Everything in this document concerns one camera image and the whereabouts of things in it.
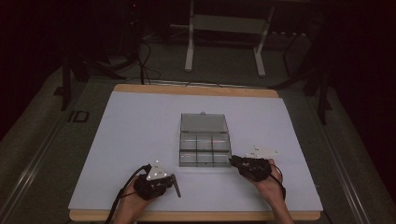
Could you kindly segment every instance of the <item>white table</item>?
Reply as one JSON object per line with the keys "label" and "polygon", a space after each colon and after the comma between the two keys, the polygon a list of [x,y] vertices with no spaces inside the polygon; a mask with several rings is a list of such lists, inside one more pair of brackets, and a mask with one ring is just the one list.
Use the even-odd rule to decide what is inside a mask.
{"label": "white table", "polygon": [[274,219],[270,206],[236,168],[178,167],[181,113],[224,114],[232,153],[254,145],[280,151],[274,157],[284,175],[286,203],[295,220],[320,217],[320,198],[275,91],[119,85],[112,92],[89,156],[69,204],[75,221],[105,220],[118,191],[140,166],[160,161],[175,174],[171,188],[140,221],[248,221]]}

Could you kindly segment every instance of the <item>dark background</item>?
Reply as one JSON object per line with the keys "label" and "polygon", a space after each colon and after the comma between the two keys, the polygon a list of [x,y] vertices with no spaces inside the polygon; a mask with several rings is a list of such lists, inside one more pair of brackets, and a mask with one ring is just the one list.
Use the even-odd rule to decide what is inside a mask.
{"label": "dark background", "polygon": [[[214,1],[203,0],[201,9],[222,9],[220,0],[215,5],[211,2]],[[224,13],[255,13],[240,5],[241,1],[230,2],[227,1],[229,7]],[[138,11],[129,10],[130,3],[131,0],[1,3],[1,138],[46,78],[61,65],[67,49],[64,43],[105,62],[107,54],[133,50],[133,43],[124,43],[122,49],[119,44],[121,36],[128,39],[131,35],[124,32],[128,21],[142,16],[136,13],[142,12],[144,21],[164,38],[169,34],[169,23],[188,23],[188,1],[150,0],[139,5],[142,7]],[[341,59],[332,70],[331,85],[396,201],[396,184],[390,174],[396,159],[396,6],[386,1],[348,1],[342,5],[345,4],[352,7],[331,1],[309,7],[284,4],[276,11],[271,30],[287,34],[298,31],[301,27],[297,21],[317,12],[312,8],[323,12],[329,35],[322,46],[337,49],[337,58]]]}

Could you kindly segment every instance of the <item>forearm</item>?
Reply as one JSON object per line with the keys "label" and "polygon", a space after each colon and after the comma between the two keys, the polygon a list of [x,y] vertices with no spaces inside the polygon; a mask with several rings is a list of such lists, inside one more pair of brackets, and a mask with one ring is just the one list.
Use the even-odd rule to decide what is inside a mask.
{"label": "forearm", "polygon": [[286,204],[283,201],[271,203],[270,205],[273,209],[276,224],[294,223],[294,221],[291,218],[291,215],[289,213],[288,207],[286,206]]}

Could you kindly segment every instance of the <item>white metal leg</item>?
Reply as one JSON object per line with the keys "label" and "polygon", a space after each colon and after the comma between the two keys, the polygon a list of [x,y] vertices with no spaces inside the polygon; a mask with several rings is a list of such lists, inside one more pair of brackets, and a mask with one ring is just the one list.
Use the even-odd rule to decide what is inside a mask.
{"label": "white metal leg", "polygon": [[190,26],[189,26],[189,46],[187,48],[186,65],[184,70],[186,72],[192,71],[192,60],[194,57],[194,1],[190,0]]}
{"label": "white metal leg", "polygon": [[260,40],[259,46],[253,49],[254,58],[256,60],[257,72],[259,77],[265,77],[264,64],[262,62],[262,46],[264,45],[265,38],[268,35],[268,30],[270,28],[271,19],[274,15],[275,7],[271,7],[268,18],[264,26],[262,27],[262,38]]}

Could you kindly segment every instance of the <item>wooden table edge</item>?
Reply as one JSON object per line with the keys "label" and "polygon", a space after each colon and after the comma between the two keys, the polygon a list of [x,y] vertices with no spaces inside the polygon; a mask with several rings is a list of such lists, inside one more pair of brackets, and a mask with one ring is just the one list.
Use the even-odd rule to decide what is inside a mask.
{"label": "wooden table edge", "polygon": [[[70,210],[70,218],[74,221],[104,221],[107,210]],[[318,220],[320,211],[290,211],[293,220]],[[274,214],[265,212],[144,212],[137,221],[265,221],[274,220]]]}
{"label": "wooden table edge", "polygon": [[185,87],[164,85],[135,85],[118,84],[114,91],[141,92],[160,94],[182,94],[182,95],[210,95],[210,96],[240,96],[240,97],[266,97],[279,98],[274,90],[249,89],[249,88],[221,88],[221,87]]}

